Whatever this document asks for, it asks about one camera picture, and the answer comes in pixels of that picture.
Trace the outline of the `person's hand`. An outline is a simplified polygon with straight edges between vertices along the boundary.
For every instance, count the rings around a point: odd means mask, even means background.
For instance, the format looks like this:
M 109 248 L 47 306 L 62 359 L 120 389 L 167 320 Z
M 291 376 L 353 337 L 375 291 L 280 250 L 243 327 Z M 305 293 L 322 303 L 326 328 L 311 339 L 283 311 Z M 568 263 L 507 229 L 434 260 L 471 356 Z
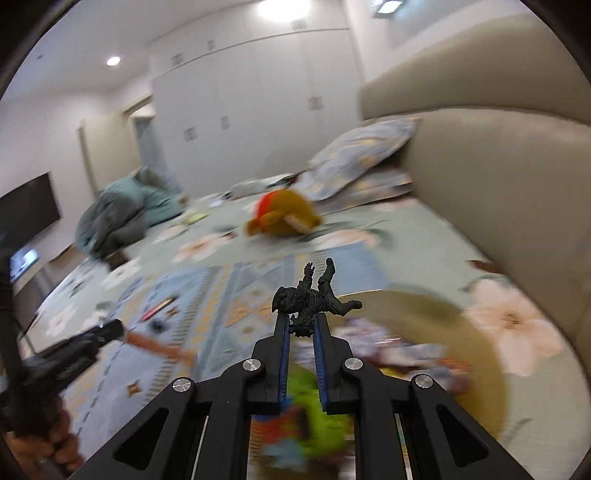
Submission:
M 13 432 L 3 435 L 29 479 L 46 479 L 40 466 L 42 460 L 53 460 L 58 466 L 64 467 L 67 473 L 75 472 L 85 463 L 79 451 L 78 437 L 71 431 L 71 417 L 63 400 L 58 398 L 56 405 L 59 407 L 59 416 L 47 439 L 35 436 L 19 437 Z

